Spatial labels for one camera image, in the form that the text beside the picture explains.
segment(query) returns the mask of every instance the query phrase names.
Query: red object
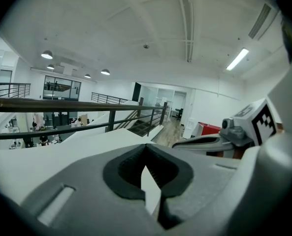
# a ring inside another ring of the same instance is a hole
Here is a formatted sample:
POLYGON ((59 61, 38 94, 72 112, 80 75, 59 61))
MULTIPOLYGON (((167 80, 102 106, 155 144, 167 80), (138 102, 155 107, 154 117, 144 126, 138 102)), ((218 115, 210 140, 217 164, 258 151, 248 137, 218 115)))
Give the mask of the red object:
POLYGON ((203 122, 199 122, 199 124, 202 126, 203 130, 201 132, 201 136, 204 135, 211 135, 211 134, 218 134, 220 131, 220 127, 209 125, 203 122))

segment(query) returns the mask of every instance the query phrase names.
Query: handrail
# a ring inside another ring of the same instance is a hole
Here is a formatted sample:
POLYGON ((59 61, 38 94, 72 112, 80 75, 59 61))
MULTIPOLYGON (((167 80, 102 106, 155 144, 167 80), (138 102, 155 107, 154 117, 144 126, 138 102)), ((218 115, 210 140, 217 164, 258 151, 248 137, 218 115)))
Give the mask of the handrail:
POLYGON ((91 92, 91 100, 96 101, 97 103, 110 103, 113 104, 121 104, 124 103, 125 101, 128 101, 127 99, 107 95, 107 94, 102 94, 102 93, 97 93, 97 92, 91 92))
POLYGON ((3 82, 0 82, 0 86, 1 85, 31 85, 31 83, 3 83, 3 82))
MULTIPOLYGON (((130 117, 133 117, 134 114, 136 113, 137 110, 132 111, 126 118, 125 120, 129 119, 130 117)), ((114 128, 114 130, 122 128, 123 126, 125 126, 125 123, 121 123, 120 125, 118 125, 116 128, 114 128)))
POLYGON ((152 122, 154 120, 160 119, 160 125, 163 123, 167 102, 164 103, 163 107, 146 107, 142 106, 143 98, 141 98, 140 105, 120 105, 120 104, 98 104, 91 102, 77 102, 75 104, 74 101, 61 101, 61 100, 32 100, 32 99, 12 99, 12 98, 0 98, 0 112, 15 112, 15 113, 28 113, 28 112, 71 112, 71 111, 109 111, 109 120, 106 123, 102 124, 94 124, 83 127, 74 127, 74 128, 62 128, 55 130, 46 130, 46 131, 36 131, 36 132, 21 132, 21 133, 3 133, 0 134, 0 140, 3 139, 18 139, 18 138, 32 138, 39 137, 42 135, 58 135, 65 134, 77 131, 83 131, 88 129, 94 129, 99 127, 107 127, 106 132, 114 130, 115 124, 124 124, 124 127, 127 126, 127 123, 130 123, 133 120, 143 119, 147 117, 151 117, 150 122, 147 121, 145 123, 150 123, 149 127, 144 128, 141 131, 149 132, 151 127, 154 125, 152 122), (162 112, 155 113, 155 110, 162 109, 162 112), (128 118, 123 120, 115 120, 116 111, 127 111, 133 110, 133 113, 129 115, 128 118), (152 110, 151 115, 143 115, 139 116, 138 112, 141 110, 152 110), (155 115, 161 115, 158 118, 153 119, 155 115))
MULTIPOLYGON (((132 121, 132 120, 138 120, 138 119, 143 119, 146 117, 150 117, 151 115, 146 115, 142 117, 135 117, 135 118, 130 118, 130 119, 124 119, 124 120, 116 120, 113 121, 112 124, 120 124, 123 122, 127 121, 132 121)), ((111 122, 105 122, 101 124, 95 124, 95 125, 88 125, 84 127, 75 127, 75 128, 62 128, 62 129, 54 129, 54 130, 45 130, 45 131, 35 131, 35 132, 19 132, 19 133, 0 133, 0 140, 4 139, 19 139, 19 138, 32 138, 32 137, 39 137, 43 135, 60 135, 60 134, 66 134, 66 133, 72 133, 72 132, 77 132, 77 131, 83 131, 83 130, 88 130, 88 129, 94 129, 94 128, 100 128, 100 127, 106 127, 110 126, 111 122)))
POLYGON ((0 83, 0 98, 25 98, 30 95, 30 87, 30 83, 0 83))
POLYGON ((147 107, 120 104, 98 104, 68 100, 33 100, 33 99, 11 99, 0 98, 0 112, 82 112, 82 111, 125 111, 125 110, 153 110, 164 109, 164 107, 147 107))

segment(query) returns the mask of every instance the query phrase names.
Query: fluorescent light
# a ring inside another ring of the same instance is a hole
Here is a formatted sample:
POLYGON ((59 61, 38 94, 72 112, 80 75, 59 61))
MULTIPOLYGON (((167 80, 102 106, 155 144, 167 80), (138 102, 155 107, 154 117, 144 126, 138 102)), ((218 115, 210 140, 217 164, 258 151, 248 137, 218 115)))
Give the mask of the fluorescent light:
POLYGON ((109 70, 107 70, 107 69, 103 69, 103 70, 101 71, 101 74, 110 75, 111 73, 110 73, 109 70))
POLYGON ((226 68, 228 71, 231 71, 234 69, 236 65, 239 64, 239 62, 249 53, 248 50, 245 48, 242 49, 242 51, 239 53, 239 55, 234 59, 234 61, 226 68))
POLYGON ((46 58, 46 59, 52 59, 53 58, 53 54, 52 54, 52 52, 51 51, 44 51, 42 54, 41 54, 41 56, 43 57, 43 58, 46 58))

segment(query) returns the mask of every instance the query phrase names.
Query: office desk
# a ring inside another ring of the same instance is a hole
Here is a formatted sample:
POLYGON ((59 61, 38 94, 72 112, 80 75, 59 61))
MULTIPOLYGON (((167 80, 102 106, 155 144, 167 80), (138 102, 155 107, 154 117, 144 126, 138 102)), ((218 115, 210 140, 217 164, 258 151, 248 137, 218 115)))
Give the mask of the office desk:
POLYGON ((171 110, 171 116, 177 117, 176 115, 179 113, 177 110, 171 110))

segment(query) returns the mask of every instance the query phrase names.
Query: wooden floor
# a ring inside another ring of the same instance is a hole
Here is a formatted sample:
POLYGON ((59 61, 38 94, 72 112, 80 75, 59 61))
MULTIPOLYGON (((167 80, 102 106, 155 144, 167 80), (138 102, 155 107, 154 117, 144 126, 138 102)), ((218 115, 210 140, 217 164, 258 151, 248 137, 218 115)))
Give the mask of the wooden floor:
POLYGON ((184 140, 182 138, 184 126, 181 126, 179 120, 171 117, 171 121, 163 122, 163 126, 163 130, 152 140, 152 142, 171 148, 176 142, 184 140))

